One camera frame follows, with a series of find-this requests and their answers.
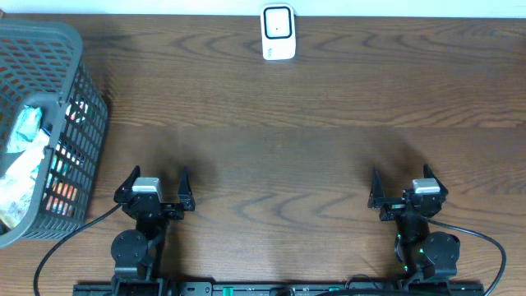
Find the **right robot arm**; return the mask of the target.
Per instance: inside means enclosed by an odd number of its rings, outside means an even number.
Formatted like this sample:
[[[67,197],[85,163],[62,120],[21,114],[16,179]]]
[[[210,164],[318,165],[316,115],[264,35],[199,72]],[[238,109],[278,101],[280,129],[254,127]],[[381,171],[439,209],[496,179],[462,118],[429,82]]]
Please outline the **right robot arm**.
[[[459,239],[429,228],[431,218],[441,211],[448,194],[428,165],[423,166],[423,177],[414,179],[401,197],[388,197],[378,171],[372,171],[367,206],[379,211],[379,220],[396,223],[395,254],[405,269],[397,283],[402,290],[425,284],[447,285],[457,274]]]

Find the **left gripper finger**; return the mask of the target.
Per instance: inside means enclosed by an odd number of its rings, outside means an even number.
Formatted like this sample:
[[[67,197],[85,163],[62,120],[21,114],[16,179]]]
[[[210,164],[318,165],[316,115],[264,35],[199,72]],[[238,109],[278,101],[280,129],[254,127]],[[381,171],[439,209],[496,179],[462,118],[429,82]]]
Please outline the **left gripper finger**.
[[[135,181],[141,176],[141,169],[139,165],[136,165],[127,179],[114,193],[113,200],[117,204],[127,204],[132,198],[132,187]]]
[[[196,208],[195,199],[192,195],[191,185],[189,182],[189,175],[187,167],[183,168],[180,179],[177,196],[179,198],[179,205],[185,211],[194,211]]]

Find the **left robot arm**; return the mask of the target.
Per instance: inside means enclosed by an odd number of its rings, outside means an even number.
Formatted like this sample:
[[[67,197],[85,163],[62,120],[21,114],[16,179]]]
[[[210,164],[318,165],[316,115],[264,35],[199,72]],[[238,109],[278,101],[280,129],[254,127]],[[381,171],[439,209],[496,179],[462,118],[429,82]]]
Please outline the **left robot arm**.
[[[134,229],[121,232],[111,245],[115,261],[112,295],[177,295],[178,287],[160,277],[159,268],[166,233],[172,220],[183,220],[196,208],[188,172],[182,171],[178,202],[162,202],[158,178],[141,176],[136,166],[114,194],[122,211],[136,221]]]

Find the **small dark green box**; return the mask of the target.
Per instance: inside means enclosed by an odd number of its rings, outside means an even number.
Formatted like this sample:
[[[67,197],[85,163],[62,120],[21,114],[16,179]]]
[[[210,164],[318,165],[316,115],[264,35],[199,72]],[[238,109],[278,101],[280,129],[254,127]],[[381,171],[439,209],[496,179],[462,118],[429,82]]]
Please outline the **small dark green box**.
[[[66,117],[74,123],[82,123],[88,111],[89,105],[86,102],[76,101],[67,107]]]

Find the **large white wet-wipes pack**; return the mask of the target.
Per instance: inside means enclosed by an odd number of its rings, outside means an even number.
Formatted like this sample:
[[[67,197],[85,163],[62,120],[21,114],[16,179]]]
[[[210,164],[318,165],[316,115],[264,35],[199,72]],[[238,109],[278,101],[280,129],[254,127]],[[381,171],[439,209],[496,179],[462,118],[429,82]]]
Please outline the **large white wet-wipes pack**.
[[[14,161],[1,177],[1,221],[14,229],[27,214],[39,165],[45,158],[44,148],[49,136],[39,130],[27,149]]]

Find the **teal crinkled snack packet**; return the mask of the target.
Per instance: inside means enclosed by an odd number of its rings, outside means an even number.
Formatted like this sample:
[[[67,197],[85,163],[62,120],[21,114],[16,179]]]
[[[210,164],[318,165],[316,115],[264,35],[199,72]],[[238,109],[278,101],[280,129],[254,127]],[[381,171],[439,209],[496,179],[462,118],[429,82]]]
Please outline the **teal crinkled snack packet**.
[[[25,105],[19,112],[16,123],[7,143],[7,153],[15,154],[25,151],[38,136],[42,109]]]

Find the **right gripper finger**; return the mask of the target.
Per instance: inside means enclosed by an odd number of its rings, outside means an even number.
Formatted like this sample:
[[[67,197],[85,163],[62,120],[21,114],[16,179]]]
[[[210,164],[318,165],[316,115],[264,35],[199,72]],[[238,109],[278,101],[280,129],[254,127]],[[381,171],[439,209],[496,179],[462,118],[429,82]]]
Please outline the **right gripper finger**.
[[[423,175],[424,175],[424,178],[434,178],[435,179],[436,183],[438,184],[440,188],[440,192],[442,195],[449,194],[448,189],[443,185],[440,179],[433,173],[433,171],[431,170],[431,167],[428,164],[423,165]]]
[[[367,207],[380,208],[385,203],[385,192],[381,184],[381,179],[376,169],[372,170],[371,191],[369,194]]]

